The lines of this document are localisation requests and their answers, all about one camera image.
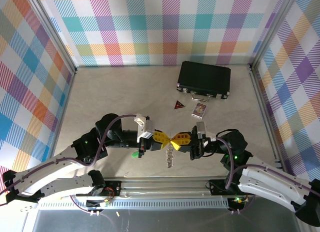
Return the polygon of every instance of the small triangular piece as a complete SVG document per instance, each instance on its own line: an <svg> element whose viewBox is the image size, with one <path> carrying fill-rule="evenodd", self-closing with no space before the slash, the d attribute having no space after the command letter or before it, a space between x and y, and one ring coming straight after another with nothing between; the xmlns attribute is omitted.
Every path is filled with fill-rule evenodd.
<svg viewBox="0 0 320 232"><path fill-rule="evenodd" d="M179 101L176 101L176 103L175 103L175 109L179 109L179 108L183 108L183 107L185 107L181 102L179 102Z"/></svg>

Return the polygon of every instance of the plaid wallpaper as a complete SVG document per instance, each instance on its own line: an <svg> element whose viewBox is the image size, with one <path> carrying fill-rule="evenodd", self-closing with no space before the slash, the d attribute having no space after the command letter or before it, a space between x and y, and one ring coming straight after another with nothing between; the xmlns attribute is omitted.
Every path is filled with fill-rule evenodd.
<svg viewBox="0 0 320 232"><path fill-rule="evenodd" d="M28 0L0 0L0 175L47 159L71 77Z"/></svg>
<svg viewBox="0 0 320 232"><path fill-rule="evenodd" d="M283 0L41 0L75 63L247 64Z"/></svg>
<svg viewBox="0 0 320 232"><path fill-rule="evenodd" d="M320 0L295 0L258 67L285 165L320 177Z"/></svg>

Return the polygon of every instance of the black cable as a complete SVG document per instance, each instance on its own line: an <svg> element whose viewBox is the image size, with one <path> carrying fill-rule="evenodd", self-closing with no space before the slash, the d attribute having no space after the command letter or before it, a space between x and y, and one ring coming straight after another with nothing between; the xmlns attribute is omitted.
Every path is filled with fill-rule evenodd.
<svg viewBox="0 0 320 232"><path fill-rule="evenodd" d="M214 152L212 152L210 155L206 155L206 156L202 156L202 157L210 157L210 156L213 156L214 155Z"/></svg>
<svg viewBox="0 0 320 232"><path fill-rule="evenodd" d="M94 207L94 206L100 205L100 203L105 202L105 200L102 200L102 201L99 201L99 202L94 202L94 201L86 201L86 202L92 204L92 205L89 205L87 207Z"/></svg>
<svg viewBox="0 0 320 232"><path fill-rule="evenodd" d="M238 130L238 129L226 129L226 130L224 130L224 131L218 132L218 133L215 135L215 137L218 137L221 133L227 132L227 131L239 131L239 130Z"/></svg>
<svg viewBox="0 0 320 232"><path fill-rule="evenodd" d="M215 185L215 184L214 184L213 182L211 182L211 181L208 181L208 182L205 184L205 187L206 187L208 190L210 190L210 188L207 187L207 184L208 184L208 183L211 183L213 186L217 187L217 188L218 188L219 190L221 190L221 191L227 192L226 190L221 189L219 186Z"/></svg>

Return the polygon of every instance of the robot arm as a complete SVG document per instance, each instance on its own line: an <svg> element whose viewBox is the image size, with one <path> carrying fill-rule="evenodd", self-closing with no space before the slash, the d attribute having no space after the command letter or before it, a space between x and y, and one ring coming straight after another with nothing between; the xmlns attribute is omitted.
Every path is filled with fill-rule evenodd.
<svg viewBox="0 0 320 232"><path fill-rule="evenodd" d="M33 167L32 169L16 173L7 171L2 178L9 193L6 195L6 203L13 206L18 201L31 203L36 206L38 200L49 196L66 196L74 194L97 194L97 189L105 186L103 177L99 171L91 171L82 179L59 179L74 170L89 167L97 157L101 144L100 139L107 126L118 116L107 114L95 124L90 132L75 140L71 146L49 160ZM107 156L107 147L137 148L139 157L146 150L152 149L155 142L152 139L154 127L148 117L137 115L134 119L138 123L137 131L123 131L121 120L117 120L108 130L98 160Z"/></svg>
<svg viewBox="0 0 320 232"><path fill-rule="evenodd" d="M197 158L205 153L224 154L221 162L230 171L228 177L232 178L233 188L236 187L243 193L258 195L274 201L295 212L295 215L303 222L320 227L319 180L314 179L309 182L261 161L245 150L247 142L238 130L226 130L229 132L221 136L231 148L232 158L226 145L216 140L220 133L216 136L207 133L207 136L203 122L197 123L192 131L194 135L198 135L197 139L194 137L194 140L197 140L194 144L199 145L196 149ZM193 156L194 153L190 150L191 159ZM233 160L233 173L231 173L231 160Z"/></svg>
<svg viewBox="0 0 320 232"><path fill-rule="evenodd" d="M320 227L320 181L299 179L267 165L245 150L248 143L238 130L223 131L228 132L221 136L224 144L217 140L220 133L208 133L204 123L198 122L191 132L180 132L169 138L162 131L154 130L149 117L138 115L135 117L137 131L122 130L121 120L118 120L106 132L107 136L101 143L106 128L117 117L115 114L107 114L96 122L95 128L74 141L63 152L30 170L20 173L5 172L2 177L9 188L7 204L28 209L45 197L88 193L92 196L103 195L106 184L99 171L93 170L77 178L57 178L90 166L96 159L107 156L107 147L137 148L138 157L141 158L147 150L159 150L171 143L177 151L188 152L191 160L214 153L222 154L221 163L230 171L229 177L232 178L230 188L225 191L228 195L239 192L259 195L295 212L307 224ZM101 152L96 158L101 145Z"/></svg>

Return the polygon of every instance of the table surface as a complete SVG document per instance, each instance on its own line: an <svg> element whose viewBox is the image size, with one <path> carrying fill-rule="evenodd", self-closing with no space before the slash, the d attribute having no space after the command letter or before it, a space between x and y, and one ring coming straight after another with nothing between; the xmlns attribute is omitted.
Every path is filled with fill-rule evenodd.
<svg viewBox="0 0 320 232"><path fill-rule="evenodd" d="M207 131L236 128L248 142L247 150L273 165L274 155L263 123L254 88L245 65L230 65L230 96L211 99L203 121ZM172 137L190 131L199 119L191 114L197 104L190 94L176 91L180 66L80 68L74 79L55 154L88 132L108 113L150 116L155 128ZM185 108L174 109L176 101ZM122 129L136 130L133 118L122 120ZM166 150L146 152L132 158L135 149L109 148L108 156L94 167L80 169L69 176L91 169L105 177L122 176L223 176L228 171L220 163L221 155L191 161L189 153L174 151L173 167L167 168Z"/></svg>

